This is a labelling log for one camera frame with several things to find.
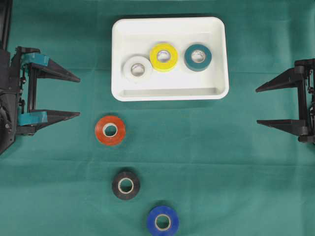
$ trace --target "green surface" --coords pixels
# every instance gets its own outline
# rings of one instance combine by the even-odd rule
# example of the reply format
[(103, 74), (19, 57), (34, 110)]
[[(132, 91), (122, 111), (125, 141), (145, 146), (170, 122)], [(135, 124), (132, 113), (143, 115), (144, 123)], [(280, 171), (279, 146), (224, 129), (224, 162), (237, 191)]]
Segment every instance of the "green surface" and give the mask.
[[(111, 94), (111, 27), (131, 15), (216, 16), (226, 29), (230, 91), (218, 101), (119, 102)], [(14, 0), (9, 51), (40, 48), (81, 83), (40, 80), (37, 107), (78, 118), (18, 137), (0, 157), (0, 235), (148, 236), (166, 204), (181, 236), (315, 234), (315, 148), (257, 119), (297, 118), (297, 93), (255, 93), (315, 56), (313, 0)], [(94, 135), (104, 115), (127, 135)], [(139, 194), (111, 191), (121, 168)]]

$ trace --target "electrical tape roll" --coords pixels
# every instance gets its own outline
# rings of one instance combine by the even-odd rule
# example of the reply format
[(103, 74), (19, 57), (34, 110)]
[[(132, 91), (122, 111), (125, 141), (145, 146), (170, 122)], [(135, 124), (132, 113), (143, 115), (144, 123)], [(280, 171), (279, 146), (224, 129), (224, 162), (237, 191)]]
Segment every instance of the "electrical tape roll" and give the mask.
[[(108, 126), (114, 126), (116, 133), (108, 136), (105, 130)], [(95, 136), (103, 144), (107, 146), (114, 146), (122, 142), (126, 135), (126, 127), (124, 122), (116, 116), (105, 116), (101, 118), (95, 126)]]
[(136, 84), (141, 83), (150, 79), (152, 65), (145, 57), (131, 57), (124, 64), (123, 73), (129, 81)]
[[(166, 60), (159, 59), (161, 55), (167, 55)], [(160, 43), (155, 45), (150, 51), (150, 61), (152, 67), (160, 72), (167, 72), (172, 70), (178, 61), (178, 53), (176, 49), (169, 43)]]
[[(128, 179), (132, 183), (131, 190), (129, 190), (128, 192), (123, 191), (120, 187), (120, 184), (125, 179)], [(120, 172), (113, 179), (112, 190), (115, 196), (119, 199), (130, 200), (138, 194), (140, 190), (140, 181), (138, 177), (132, 172)]]
[[(166, 216), (169, 219), (169, 226), (161, 229), (157, 225), (157, 218)], [(174, 209), (168, 206), (157, 206), (152, 209), (147, 218), (147, 228), (152, 236), (173, 236), (178, 231), (179, 219)]]
[(210, 50), (201, 44), (193, 44), (185, 51), (185, 64), (192, 71), (207, 69), (212, 59)]

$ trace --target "teal tape roll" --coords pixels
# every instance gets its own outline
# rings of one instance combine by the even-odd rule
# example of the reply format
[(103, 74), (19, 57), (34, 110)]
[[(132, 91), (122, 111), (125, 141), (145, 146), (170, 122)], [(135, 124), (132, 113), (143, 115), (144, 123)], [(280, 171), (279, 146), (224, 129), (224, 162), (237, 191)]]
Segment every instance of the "teal tape roll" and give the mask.
[(26, 53), (22, 55), (21, 66), (28, 63), (36, 63), (43, 66), (48, 66), (49, 56), (40, 53)]
[(192, 71), (205, 70), (212, 59), (210, 50), (201, 45), (193, 44), (185, 52), (185, 64)]
[(20, 126), (27, 124), (47, 123), (47, 112), (30, 112), (19, 114), (18, 122)]

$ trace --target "plastic tray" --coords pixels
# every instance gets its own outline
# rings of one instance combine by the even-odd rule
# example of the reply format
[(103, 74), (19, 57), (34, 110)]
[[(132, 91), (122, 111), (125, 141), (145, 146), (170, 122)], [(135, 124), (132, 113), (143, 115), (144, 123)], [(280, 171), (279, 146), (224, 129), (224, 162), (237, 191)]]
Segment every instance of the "plastic tray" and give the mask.
[[(225, 30), (216, 17), (122, 19), (113, 25), (112, 94), (120, 101), (221, 99), (228, 93)], [(135, 84), (126, 79), (122, 67), (132, 56), (149, 59), (150, 49), (167, 42), (178, 51), (179, 60), (170, 72), (153, 70), (151, 78)], [(185, 50), (195, 43), (212, 53), (209, 67), (190, 71)]]

